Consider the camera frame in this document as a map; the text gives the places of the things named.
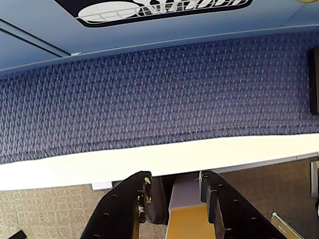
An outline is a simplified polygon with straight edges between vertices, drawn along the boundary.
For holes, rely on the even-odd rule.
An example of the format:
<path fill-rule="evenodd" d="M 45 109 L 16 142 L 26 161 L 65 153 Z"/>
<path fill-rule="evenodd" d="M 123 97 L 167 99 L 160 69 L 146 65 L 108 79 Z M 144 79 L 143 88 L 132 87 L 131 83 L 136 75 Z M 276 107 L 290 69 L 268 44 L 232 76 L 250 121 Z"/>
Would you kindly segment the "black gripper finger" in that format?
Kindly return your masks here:
<path fill-rule="evenodd" d="M 283 239 L 284 235 L 235 187 L 213 171 L 199 173 L 200 199 L 217 239 Z"/>
<path fill-rule="evenodd" d="M 151 202 L 151 172 L 131 175 L 102 197 L 80 238 L 137 239 Z"/>

